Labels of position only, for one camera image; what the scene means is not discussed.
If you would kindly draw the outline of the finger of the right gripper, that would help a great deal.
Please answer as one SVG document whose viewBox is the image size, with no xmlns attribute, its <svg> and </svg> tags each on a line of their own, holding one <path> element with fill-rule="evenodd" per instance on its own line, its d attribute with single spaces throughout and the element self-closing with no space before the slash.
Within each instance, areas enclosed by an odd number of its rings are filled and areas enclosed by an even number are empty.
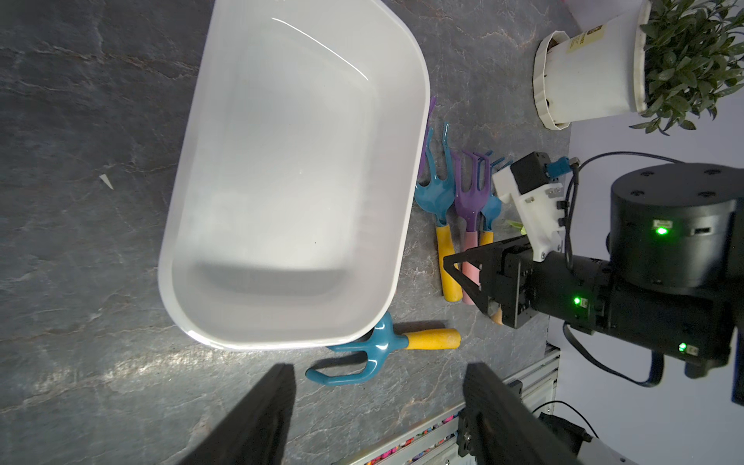
<svg viewBox="0 0 744 465">
<path fill-rule="evenodd" d="M 444 269 L 482 314 L 491 317 L 498 306 L 502 307 L 504 248 L 499 243 L 449 255 L 444 258 Z"/>
</svg>

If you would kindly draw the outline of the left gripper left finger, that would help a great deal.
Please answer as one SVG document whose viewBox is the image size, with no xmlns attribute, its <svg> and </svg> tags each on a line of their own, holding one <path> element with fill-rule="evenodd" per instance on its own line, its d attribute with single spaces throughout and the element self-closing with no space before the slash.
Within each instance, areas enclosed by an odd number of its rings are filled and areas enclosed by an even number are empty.
<svg viewBox="0 0 744 465">
<path fill-rule="evenodd" d="M 183 464 L 280 464 L 296 401 L 294 366 L 278 363 Z"/>
</svg>

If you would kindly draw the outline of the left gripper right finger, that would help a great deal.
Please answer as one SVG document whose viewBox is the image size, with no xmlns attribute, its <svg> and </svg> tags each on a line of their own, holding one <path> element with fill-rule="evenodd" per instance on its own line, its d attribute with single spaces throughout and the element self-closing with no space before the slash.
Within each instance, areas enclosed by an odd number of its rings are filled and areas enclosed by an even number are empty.
<svg viewBox="0 0 744 465">
<path fill-rule="evenodd" d="M 581 428 L 556 416 L 534 416 L 485 363 L 467 365 L 463 395 L 461 455 L 478 464 L 579 463 Z"/>
</svg>

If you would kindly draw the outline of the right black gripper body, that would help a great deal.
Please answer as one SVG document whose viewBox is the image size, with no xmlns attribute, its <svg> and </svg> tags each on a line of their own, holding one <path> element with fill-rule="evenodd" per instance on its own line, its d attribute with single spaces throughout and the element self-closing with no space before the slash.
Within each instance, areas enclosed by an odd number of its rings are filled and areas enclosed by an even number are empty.
<svg viewBox="0 0 744 465">
<path fill-rule="evenodd" d="M 526 236 L 506 239 L 497 245 L 500 255 L 493 300 L 499 306 L 500 324 L 519 329 L 538 314 L 552 316 L 544 271 L 552 252 L 540 252 L 539 260 L 535 261 Z"/>
</svg>

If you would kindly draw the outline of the teal rake yellow handle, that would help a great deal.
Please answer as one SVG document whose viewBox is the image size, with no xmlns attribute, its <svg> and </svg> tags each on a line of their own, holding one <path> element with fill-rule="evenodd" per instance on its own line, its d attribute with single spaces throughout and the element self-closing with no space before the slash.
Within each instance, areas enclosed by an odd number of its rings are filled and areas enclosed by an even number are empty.
<svg viewBox="0 0 744 465">
<path fill-rule="evenodd" d="M 489 161 L 489 168 L 486 172 L 486 181 L 488 183 L 488 198 L 482 208 L 481 215 L 484 222 L 482 223 L 482 232 L 480 233 L 480 246 L 488 245 L 494 242 L 493 223 L 499 217 L 502 211 L 502 202 L 496 196 L 496 191 L 492 181 L 494 170 L 500 170 L 501 165 L 505 162 L 505 157 L 500 157 L 494 161 Z"/>
<path fill-rule="evenodd" d="M 444 123 L 442 147 L 446 164 L 447 176 L 441 178 L 437 174 L 436 163 L 430 149 L 433 137 L 433 129 L 428 133 L 428 148 L 426 149 L 426 166 L 429 168 L 430 180 L 428 184 L 420 182 L 415 187 L 415 201 L 425 212 L 435 215 L 436 238 L 438 250 L 438 262 L 440 269 L 443 296 L 447 302 L 459 302 L 463 298 L 461 286 L 453 277 L 450 277 L 444 269 L 444 258 L 455 253 L 455 245 L 451 236 L 451 227 L 448 224 L 447 214 L 455 202 L 455 170 L 449 147 L 450 124 Z"/>
</svg>

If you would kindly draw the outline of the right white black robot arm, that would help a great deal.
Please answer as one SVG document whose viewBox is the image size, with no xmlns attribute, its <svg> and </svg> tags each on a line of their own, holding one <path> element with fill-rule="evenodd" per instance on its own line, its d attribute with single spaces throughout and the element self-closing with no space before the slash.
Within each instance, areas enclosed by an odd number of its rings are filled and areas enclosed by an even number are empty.
<svg viewBox="0 0 744 465">
<path fill-rule="evenodd" d="M 517 329 L 535 313 L 563 323 L 567 341 L 602 333 L 648 349 L 645 387 L 665 358 L 691 379 L 734 366 L 743 400 L 743 172 L 666 164 L 612 184 L 607 260 L 541 253 L 512 238 L 447 257 L 445 271 L 482 312 L 496 304 Z"/>
</svg>

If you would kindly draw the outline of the white storage box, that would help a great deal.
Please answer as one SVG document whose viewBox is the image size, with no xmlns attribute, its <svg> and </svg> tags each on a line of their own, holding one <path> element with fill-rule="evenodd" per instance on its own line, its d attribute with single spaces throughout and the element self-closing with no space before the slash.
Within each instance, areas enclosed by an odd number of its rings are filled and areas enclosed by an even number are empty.
<svg viewBox="0 0 744 465">
<path fill-rule="evenodd" d="M 158 265 L 174 323 L 227 351 L 354 340 L 388 309 L 429 74 L 380 1 L 215 3 Z"/>
</svg>

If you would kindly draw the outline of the large potted plant white pot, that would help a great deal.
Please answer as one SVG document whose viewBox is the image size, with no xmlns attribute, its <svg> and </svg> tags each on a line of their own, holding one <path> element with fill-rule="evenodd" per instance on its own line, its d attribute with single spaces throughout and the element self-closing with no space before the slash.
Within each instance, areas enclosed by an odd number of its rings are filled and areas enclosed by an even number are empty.
<svg viewBox="0 0 744 465">
<path fill-rule="evenodd" d="M 743 88 L 743 8 L 737 1 L 643 1 L 569 37 L 538 46 L 533 93 L 544 127 L 638 114 L 637 129 L 694 131 Z"/>
</svg>

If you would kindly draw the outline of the aluminium frame rails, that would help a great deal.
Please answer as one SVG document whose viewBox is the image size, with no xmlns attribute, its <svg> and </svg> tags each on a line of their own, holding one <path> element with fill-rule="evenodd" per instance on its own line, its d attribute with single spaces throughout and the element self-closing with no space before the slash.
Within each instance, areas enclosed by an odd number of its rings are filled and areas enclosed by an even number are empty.
<svg viewBox="0 0 744 465">
<path fill-rule="evenodd" d="M 548 346 L 546 355 L 505 379 L 531 411 L 550 414 L 556 399 L 560 350 Z M 474 464 L 475 457 L 461 455 L 459 443 L 466 438 L 465 405 L 460 403 L 442 414 L 415 424 L 408 431 L 340 459 L 340 464 Z"/>
</svg>

